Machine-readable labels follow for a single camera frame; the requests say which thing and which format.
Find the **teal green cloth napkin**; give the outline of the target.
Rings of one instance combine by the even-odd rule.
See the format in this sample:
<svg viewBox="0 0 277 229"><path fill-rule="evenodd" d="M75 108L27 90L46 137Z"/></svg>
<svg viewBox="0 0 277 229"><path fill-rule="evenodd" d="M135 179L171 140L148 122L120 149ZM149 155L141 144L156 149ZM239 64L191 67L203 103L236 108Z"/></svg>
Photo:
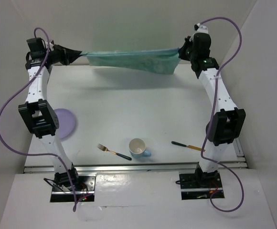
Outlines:
<svg viewBox="0 0 277 229"><path fill-rule="evenodd" d="M86 57L91 66L119 67L168 75L174 73L180 62L178 48L133 52L82 51L80 55Z"/></svg>

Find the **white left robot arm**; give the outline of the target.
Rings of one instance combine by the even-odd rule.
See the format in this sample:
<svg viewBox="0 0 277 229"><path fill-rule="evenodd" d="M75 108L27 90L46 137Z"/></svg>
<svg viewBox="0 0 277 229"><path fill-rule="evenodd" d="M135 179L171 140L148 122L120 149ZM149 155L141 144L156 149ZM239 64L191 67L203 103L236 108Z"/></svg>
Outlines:
<svg viewBox="0 0 277 229"><path fill-rule="evenodd" d="M47 101L47 84L53 64L69 65L80 57L81 52L57 44L52 47L50 52L46 51L43 44L30 47L25 67L33 82L29 86L25 103L18 106L18 111L29 132L42 142L49 153L55 183L68 190L75 190L80 185L80 178L58 136L59 120Z"/></svg>

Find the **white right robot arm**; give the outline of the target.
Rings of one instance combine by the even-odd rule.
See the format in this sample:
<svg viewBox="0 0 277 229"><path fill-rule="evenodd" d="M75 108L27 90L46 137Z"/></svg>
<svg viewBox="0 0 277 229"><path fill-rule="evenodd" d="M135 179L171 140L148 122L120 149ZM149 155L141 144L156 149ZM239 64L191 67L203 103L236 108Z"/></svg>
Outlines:
<svg viewBox="0 0 277 229"><path fill-rule="evenodd" d="M179 58L189 61L196 77L204 86L211 101L211 119L206 125L206 149L195 170L194 182L205 187L215 178L218 162L228 146L239 137L246 113L231 99L219 73L216 59L210 57L211 37L198 32L185 38Z"/></svg>

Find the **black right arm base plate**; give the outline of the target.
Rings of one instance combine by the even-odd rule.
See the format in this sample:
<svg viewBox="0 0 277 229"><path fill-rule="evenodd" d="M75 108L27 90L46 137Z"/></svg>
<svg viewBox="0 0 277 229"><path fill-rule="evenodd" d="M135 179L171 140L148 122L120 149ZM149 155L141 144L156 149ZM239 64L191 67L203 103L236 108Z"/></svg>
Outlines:
<svg viewBox="0 0 277 229"><path fill-rule="evenodd" d="M197 181L195 174L179 174L175 182L181 188L182 200L224 198L223 185L220 175L206 181Z"/></svg>

